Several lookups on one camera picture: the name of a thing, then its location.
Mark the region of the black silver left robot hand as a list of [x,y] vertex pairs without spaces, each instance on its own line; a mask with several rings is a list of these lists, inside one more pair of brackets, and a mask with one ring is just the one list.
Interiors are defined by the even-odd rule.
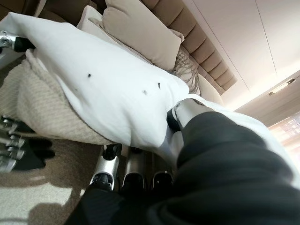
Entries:
[[45,168],[46,160],[54,158],[52,142],[47,139],[25,138],[20,133],[33,134],[24,122],[0,117],[0,171],[29,171]]

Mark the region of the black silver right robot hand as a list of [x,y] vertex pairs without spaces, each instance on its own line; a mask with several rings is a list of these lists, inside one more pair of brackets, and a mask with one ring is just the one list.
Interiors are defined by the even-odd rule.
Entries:
[[174,183],[119,194],[105,182],[86,190],[68,225],[297,225],[300,191],[290,166],[252,130],[193,99],[168,124],[183,135]]

